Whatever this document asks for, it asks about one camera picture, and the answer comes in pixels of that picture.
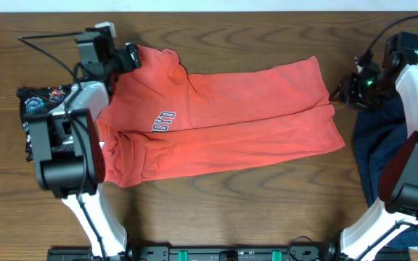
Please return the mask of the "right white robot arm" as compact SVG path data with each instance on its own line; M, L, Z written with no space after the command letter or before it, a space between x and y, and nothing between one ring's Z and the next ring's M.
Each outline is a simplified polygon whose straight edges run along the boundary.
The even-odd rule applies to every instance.
M418 49L367 51L331 99L359 111L353 151L369 209L330 244L328 260L407 260L418 245Z

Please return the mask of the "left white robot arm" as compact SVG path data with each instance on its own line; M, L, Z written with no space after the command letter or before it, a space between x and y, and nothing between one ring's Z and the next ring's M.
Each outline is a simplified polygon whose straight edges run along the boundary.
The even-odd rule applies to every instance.
M110 39L79 40L80 62L70 85L20 88L20 117L36 180L79 220L91 245L53 248L48 260L138 260L126 229L113 214L102 183L105 159L94 120L110 103L118 75L141 66L138 48L116 49Z

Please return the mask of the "orange soccer t-shirt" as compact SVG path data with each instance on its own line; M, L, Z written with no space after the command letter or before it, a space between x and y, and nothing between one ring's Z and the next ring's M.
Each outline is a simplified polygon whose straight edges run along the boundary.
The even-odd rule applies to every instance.
M141 47L97 119L107 181L262 167L343 148L315 57L257 72L189 74L171 49Z

